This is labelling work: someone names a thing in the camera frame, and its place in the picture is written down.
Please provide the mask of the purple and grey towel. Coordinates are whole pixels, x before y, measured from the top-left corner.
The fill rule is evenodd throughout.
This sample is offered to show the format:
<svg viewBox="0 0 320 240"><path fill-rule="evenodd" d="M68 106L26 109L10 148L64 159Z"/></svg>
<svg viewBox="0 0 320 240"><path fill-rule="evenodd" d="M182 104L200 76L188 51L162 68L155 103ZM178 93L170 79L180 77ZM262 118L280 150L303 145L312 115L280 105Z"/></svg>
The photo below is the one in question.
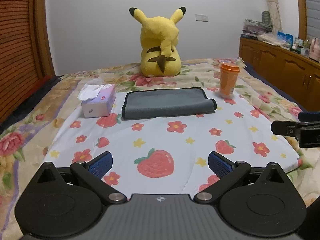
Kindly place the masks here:
<svg viewBox="0 0 320 240"><path fill-rule="evenodd" d="M127 93L121 116L125 120L168 118L210 114L216 109L216 101L200 87L154 89Z"/></svg>

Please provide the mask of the wooden sideboard cabinet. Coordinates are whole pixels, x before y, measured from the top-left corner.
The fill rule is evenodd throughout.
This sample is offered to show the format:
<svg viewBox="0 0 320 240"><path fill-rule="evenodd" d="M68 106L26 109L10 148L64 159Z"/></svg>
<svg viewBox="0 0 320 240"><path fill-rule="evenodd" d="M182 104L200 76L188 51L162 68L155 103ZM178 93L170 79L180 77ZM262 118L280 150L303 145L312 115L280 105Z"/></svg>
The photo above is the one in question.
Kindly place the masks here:
<svg viewBox="0 0 320 240"><path fill-rule="evenodd" d="M292 51L240 38L239 57L308 111L319 111L319 63Z"/></svg>

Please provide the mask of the pink bag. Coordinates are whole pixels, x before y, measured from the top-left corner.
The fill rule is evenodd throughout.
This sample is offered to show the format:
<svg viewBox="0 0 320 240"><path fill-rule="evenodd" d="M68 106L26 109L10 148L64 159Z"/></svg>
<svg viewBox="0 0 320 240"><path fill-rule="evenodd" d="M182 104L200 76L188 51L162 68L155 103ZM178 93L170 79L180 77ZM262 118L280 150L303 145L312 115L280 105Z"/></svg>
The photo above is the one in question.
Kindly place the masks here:
<svg viewBox="0 0 320 240"><path fill-rule="evenodd" d="M320 55L319 39L315 37L311 41L309 58L316 62L319 62L319 55Z"/></svg>

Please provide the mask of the white strawberry print sheet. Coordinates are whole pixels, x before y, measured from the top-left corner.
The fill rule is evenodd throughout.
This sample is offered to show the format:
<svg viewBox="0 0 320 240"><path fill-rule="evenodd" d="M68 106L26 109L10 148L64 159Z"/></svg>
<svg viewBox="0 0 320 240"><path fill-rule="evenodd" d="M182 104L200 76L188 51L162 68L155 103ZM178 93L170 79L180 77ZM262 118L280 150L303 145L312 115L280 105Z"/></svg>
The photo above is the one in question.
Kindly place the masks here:
<svg viewBox="0 0 320 240"><path fill-rule="evenodd" d="M123 93L107 117L86 119L77 108L58 131L45 161L68 167L108 151L113 163L103 170L102 180L128 197L198 193L218 180L208 167L212 151L253 167L270 162L285 172L298 167L297 152L283 137L272 134L266 115L238 94L232 99L212 91L206 94L217 103L213 114L124 120Z"/></svg>

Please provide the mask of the floral bed blanket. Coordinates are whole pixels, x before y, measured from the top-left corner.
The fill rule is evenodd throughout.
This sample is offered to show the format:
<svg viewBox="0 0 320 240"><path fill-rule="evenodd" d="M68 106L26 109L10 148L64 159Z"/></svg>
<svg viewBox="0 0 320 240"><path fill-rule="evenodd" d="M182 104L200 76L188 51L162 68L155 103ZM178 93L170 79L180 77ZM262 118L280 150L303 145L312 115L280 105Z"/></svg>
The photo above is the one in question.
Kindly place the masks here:
<svg viewBox="0 0 320 240"><path fill-rule="evenodd" d="M240 59L186 60L175 77L144 77L138 63L64 75L45 96L37 96L26 103L23 106L25 117L16 119L1 133L1 239L21 237L14 216L17 200L45 162L47 152L66 119L81 108L78 94L85 83L101 78L103 84L115 84L116 97L119 93L126 95L142 90L200 87L205 93L212 91L225 99L219 92L221 63L240 67L233 97L235 94L242 96L266 115L270 123L297 120L303 107ZM302 149L295 139L283 138L299 156L298 167L287 175L305 204L310 205L319 197L319 149Z"/></svg>

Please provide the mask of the purple tissue box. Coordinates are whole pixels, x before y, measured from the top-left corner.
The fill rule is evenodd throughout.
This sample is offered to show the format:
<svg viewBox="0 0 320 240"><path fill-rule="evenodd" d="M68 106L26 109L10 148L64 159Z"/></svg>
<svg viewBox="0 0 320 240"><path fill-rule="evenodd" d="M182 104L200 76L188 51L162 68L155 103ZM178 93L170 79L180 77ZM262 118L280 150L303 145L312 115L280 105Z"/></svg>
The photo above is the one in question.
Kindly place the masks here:
<svg viewBox="0 0 320 240"><path fill-rule="evenodd" d="M101 78L85 83L78 94L85 118L106 117L111 114L116 99L115 84L103 84Z"/></svg>

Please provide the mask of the blue picture box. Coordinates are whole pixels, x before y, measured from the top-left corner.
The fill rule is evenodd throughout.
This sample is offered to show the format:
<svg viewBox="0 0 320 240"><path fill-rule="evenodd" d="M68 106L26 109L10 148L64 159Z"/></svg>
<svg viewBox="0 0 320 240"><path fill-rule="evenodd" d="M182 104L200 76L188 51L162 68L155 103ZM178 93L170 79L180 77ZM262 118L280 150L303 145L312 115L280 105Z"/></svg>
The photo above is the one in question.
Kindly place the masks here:
<svg viewBox="0 0 320 240"><path fill-rule="evenodd" d="M277 32L278 40L281 40L285 43L288 47L292 47L293 45L293 36L291 34L283 33L281 31Z"/></svg>

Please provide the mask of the orange lidded cup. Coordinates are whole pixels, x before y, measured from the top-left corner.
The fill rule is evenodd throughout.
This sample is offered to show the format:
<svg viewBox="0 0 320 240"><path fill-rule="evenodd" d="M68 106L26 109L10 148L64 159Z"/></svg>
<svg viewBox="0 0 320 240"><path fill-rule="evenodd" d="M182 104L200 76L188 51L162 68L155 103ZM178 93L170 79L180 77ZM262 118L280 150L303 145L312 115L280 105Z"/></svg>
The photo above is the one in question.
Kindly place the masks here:
<svg viewBox="0 0 320 240"><path fill-rule="evenodd" d="M225 99L233 97L236 81L240 73L240 67L232 63L220 64L220 95Z"/></svg>

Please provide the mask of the stack of folded clothes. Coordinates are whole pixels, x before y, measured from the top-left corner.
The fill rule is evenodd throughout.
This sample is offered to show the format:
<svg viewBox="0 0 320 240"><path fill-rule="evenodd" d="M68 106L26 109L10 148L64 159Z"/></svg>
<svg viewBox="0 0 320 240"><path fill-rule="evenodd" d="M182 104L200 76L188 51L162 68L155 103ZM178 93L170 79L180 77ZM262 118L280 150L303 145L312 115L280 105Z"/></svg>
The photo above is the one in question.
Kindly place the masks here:
<svg viewBox="0 0 320 240"><path fill-rule="evenodd" d="M273 30L272 25L264 24L263 22L245 19L242 32L249 35L262 35L271 33Z"/></svg>

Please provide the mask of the green handheld fan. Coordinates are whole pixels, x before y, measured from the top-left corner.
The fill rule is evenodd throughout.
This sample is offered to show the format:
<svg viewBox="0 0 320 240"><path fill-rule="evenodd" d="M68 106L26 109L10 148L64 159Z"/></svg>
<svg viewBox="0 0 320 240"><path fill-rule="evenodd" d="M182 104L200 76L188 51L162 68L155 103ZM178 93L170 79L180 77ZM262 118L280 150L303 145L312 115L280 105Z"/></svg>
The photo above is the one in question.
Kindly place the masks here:
<svg viewBox="0 0 320 240"><path fill-rule="evenodd" d="M270 16L270 12L265 10L261 13L261 20L263 22L263 24L265 25L271 25L271 16Z"/></svg>

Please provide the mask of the cream tied curtain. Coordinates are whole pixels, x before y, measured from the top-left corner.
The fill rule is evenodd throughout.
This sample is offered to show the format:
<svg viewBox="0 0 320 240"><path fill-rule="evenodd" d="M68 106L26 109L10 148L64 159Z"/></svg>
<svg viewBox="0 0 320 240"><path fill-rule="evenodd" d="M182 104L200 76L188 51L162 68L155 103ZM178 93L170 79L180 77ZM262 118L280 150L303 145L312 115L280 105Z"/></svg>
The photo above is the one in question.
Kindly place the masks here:
<svg viewBox="0 0 320 240"><path fill-rule="evenodd" d="M282 31L279 1L278 0L266 0L268 11L270 13L271 22L273 25L273 32L277 33Z"/></svg>

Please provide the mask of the wooden slatted wardrobe door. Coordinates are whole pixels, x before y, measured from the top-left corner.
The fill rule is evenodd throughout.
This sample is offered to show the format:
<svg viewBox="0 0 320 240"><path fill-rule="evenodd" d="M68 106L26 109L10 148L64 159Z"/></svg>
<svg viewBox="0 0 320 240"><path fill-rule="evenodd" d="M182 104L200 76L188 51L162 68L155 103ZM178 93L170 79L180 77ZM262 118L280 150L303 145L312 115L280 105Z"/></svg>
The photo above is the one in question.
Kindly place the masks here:
<svg viewBox="0 0 320 240"><path fill-rule="evenodd" d="M1 0L1 122L55 76L46 0Z"/></svg>

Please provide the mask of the yellow Pikachu plush toy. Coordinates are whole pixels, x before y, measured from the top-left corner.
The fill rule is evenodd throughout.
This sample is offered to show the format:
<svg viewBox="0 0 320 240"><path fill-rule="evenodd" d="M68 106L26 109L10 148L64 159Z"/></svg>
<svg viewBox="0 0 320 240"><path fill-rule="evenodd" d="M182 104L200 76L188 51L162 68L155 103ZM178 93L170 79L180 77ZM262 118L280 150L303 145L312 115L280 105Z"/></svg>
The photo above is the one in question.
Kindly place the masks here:
<svg viewBox="0 0 320 240"><path fill-rule="evenodd" d="M140 69L146 77L176 76L181 71L178 45L179 29L176 24L183 18L185 7L178 8L170 18L148 18L137 8L130 8L131 16L141 25L142 46Z"/></svg>

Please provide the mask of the white wall switch plate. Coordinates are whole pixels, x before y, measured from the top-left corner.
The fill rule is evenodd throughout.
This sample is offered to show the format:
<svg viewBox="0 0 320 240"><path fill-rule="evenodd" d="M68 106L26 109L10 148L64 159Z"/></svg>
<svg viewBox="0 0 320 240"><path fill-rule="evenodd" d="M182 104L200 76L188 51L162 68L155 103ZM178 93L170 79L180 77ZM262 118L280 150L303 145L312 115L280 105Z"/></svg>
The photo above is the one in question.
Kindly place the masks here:
<svg viewBox="0 0 320 240"><path fill-rule="evenodd" d="M201 15L201 14L196 14L195 15L195 20L197 22L209 22L209 18L207 15Z"/></svg>

